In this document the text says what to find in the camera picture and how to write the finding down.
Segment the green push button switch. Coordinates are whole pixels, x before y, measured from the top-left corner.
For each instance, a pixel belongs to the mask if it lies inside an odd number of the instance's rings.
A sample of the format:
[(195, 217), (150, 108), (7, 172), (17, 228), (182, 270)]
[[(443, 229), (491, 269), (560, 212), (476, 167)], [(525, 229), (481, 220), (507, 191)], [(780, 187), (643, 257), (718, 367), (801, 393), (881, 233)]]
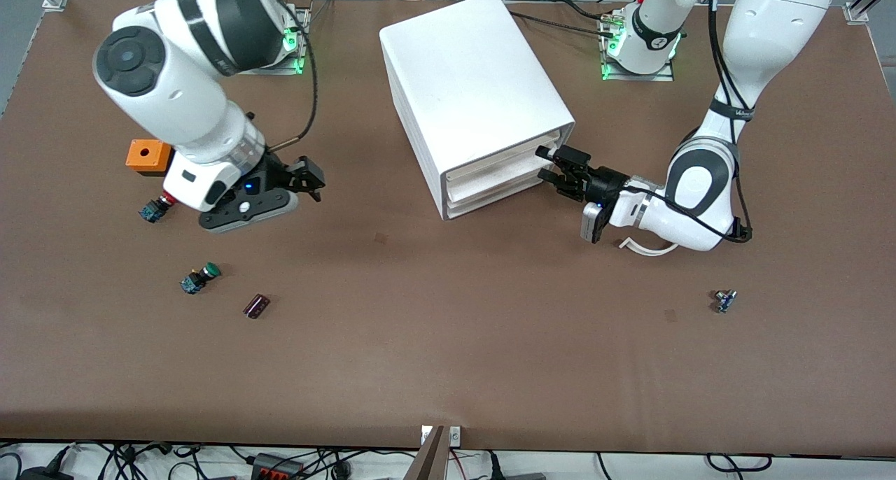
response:
[(208, 283), (222, 275), (220, 267), (209, 261), (201, 269), (192, 270), (180, 281), (181, 289), (189, 295), (202, 291)]

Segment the white plastic drawer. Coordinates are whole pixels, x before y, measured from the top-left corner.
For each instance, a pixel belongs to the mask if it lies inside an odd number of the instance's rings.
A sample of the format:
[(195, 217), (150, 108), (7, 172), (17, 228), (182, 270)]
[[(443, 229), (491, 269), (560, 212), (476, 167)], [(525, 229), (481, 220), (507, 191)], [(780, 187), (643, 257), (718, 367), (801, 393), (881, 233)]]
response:
[(515, 195), (540, 183), (542, 183), (542, 180), (538, 179), (537, 174), (529, 174), (511, 181), (505, 181), (483, 191), (477, 191), (467, 197), (459, 197), (457, 200), (448, 199), (445, 202), (442, 219), (451, 220), (458, 218), (475, 209), (482, 208), (493, 202), (499, 202), (500, 199)]
[(551, 148), (561, 133), (558, 130), (512, 146), (499, 153), (464, 165), (446, 174), (448, 189), (480, 191), (537, 171), (546, 161), (536, 155), (538, 146)]
[(537, 174), (546, 161), (537, 157), (524, 157), (521, 160), (503, 160), (501, 162), (474, 162), (446, 174), (446, 192), (448, 199), (473, 195), (490, 187), (511, 181), (521, 176)]

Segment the black power strip orange sockets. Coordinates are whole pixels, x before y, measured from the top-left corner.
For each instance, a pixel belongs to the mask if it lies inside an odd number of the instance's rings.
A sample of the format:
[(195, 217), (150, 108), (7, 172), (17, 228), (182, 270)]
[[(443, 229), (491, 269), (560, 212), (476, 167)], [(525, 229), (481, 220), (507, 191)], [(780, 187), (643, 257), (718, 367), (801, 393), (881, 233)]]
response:
[(259, 453), (250, 457), (250, 480), (298, 480), (305, 467), (297, 460)]

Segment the white post bracket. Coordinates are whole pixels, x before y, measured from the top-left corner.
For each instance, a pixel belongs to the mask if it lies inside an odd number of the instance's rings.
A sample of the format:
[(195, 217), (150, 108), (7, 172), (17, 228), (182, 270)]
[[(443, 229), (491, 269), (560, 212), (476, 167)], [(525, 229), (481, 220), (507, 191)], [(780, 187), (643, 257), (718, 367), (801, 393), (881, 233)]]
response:
[[(420, 445), (424, 445), (426, 439), (429, 438), (430, 433), (435, 429), (435, 426), (431, 425), (422, 425), (421, 426), (421, 439)], [(458, 449), (461, 447), (461, 426), (449, 426), (447, 428), (447, 432), (445, 435), (449, 442), (449, 447), (452, 449)]]

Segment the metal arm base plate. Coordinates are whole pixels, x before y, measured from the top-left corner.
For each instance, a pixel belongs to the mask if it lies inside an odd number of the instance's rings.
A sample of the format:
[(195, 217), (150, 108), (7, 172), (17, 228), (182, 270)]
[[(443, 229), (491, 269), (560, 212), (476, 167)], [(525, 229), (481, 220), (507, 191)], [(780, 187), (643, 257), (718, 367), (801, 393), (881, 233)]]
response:
[(285, 27), (282, 28), (281, 34), (279, 34), (279, 50), (275, 58), (277, 62), (242, 71), (242, 74), (293, 76), (303, 73), (305, 59), (307, 58), (307, 40), (302, 36), (301, 29), (307, 31), (311, 20), (311, 8), (300, 8), (293, 3), (288, 3), (288, 8), (295, 14), (297, 22), (287, 17)]
[(615, 9), (611, 13), (602, 14), (596, 21), (598, 31), (601, 33), (599, 47), (601, 48), (601, 79), (618, 81), (644, 81), (644, 82), (671, 82), (674, 81), (673, 59), (676, 55), (676, 46), (682, 39), (681, 34), (671, 43), (668, 58), (661, 69), (653, 73), (636, 73), (624, 68), (619, 62), (619, 54), (625, 44), (627, 30), (624, 25), (622, 9)]

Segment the orange box with hole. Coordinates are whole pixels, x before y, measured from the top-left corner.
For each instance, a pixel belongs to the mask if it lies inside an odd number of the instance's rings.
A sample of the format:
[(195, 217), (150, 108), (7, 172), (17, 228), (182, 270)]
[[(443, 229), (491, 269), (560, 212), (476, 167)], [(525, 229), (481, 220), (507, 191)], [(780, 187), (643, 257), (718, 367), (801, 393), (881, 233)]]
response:
[(147, 177), (163, 177), (175, 152), (159, 139), (132, 139), (125, 159), (127, 168)]

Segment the white drawer cabinet shell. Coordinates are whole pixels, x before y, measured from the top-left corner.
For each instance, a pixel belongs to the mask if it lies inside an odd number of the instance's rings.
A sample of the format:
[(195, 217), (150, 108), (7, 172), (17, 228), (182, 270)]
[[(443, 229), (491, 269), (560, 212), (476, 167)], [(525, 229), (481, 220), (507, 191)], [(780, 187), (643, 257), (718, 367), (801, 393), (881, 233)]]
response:
[(558, 130), (572, 113), (503, 0), (466, 0), (379, 31), (393, 104), (440, 216), (446, 174)]

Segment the brown slanted post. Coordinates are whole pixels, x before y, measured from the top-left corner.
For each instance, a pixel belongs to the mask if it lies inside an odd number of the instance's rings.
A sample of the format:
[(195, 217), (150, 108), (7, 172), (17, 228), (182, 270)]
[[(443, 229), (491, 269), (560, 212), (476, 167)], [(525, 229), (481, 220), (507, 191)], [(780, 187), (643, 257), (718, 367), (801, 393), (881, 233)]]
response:
[(430, 426), (422, 435), (422, 445), (402, 480), (446, 480), (446, 467), (452, 449), (451, 428)]

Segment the red push button switch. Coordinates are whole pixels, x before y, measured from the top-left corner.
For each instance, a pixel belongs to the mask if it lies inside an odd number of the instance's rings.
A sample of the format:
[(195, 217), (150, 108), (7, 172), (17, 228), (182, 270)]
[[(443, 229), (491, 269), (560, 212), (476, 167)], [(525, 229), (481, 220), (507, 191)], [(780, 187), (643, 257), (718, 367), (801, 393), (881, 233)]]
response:
[(170, 196), (167, 191), (163, 191), (157, 199), (151, 199), (139, 212), (141, 218), (145, 221), (155, 224), (159, 222), (163, 216), (169, 212), (177, 203), (175, 197)]

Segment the white curved plastic clamp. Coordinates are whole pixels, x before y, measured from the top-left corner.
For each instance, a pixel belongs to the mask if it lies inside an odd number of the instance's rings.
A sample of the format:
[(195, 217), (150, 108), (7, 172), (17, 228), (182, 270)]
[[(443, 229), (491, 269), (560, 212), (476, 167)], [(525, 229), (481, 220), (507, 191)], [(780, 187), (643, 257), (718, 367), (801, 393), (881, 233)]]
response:
[(676, 243), (668, 243), (662, 248), (648, 248), (637, 243), (637, 241), (634, 241), (631, 237), (627, 237), (618, 244), (618, 248), (627, 248), (627, 250), (630, 250), (632, 253), (644, 257), (660, 257), (672, 253), (672, 251), (678, 247), (679, 245)]

